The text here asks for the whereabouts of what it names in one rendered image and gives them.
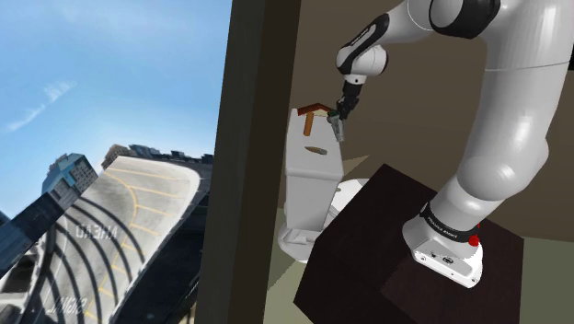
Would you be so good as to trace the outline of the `red-brown angled wooden piece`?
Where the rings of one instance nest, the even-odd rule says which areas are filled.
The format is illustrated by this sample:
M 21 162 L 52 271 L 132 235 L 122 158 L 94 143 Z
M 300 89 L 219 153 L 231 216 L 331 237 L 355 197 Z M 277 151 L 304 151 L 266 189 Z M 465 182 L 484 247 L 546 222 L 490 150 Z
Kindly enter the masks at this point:
M 299 115 L 304 115 L 306 113 L 315 112 L 318 110 L 323 111 L 325 113 L 329 113 L 331 111 L 331 108 L 324 105 L 324 104 L 321 104 L 321 103 L 314 103 L 314 104 L 310 104 L 310 105 L 298 108 L 297 113 Z

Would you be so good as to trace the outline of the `grey bottle with green cap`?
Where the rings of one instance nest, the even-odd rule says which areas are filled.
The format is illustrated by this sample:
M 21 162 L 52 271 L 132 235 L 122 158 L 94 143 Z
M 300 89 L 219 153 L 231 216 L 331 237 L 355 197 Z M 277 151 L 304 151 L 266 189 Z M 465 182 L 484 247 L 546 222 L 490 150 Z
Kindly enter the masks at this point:
M 345 140 L 343 120 L 337 110 L 330 110 L 327 113 L 327 121 L 330 123 L 336 141 L 341 143 Z

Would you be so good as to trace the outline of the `dark wooden robot stand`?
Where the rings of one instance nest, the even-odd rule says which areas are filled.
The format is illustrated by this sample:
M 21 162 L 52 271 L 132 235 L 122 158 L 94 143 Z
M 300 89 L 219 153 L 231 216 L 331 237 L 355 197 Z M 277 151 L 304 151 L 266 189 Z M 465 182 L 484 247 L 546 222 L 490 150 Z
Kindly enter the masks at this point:
M 403 224 L 436 192 L 381 166 L 317 238 L 294 303 L 313 324 L 520 324 L 522 237 L 481 223 L 473 288 L 413 260 Z

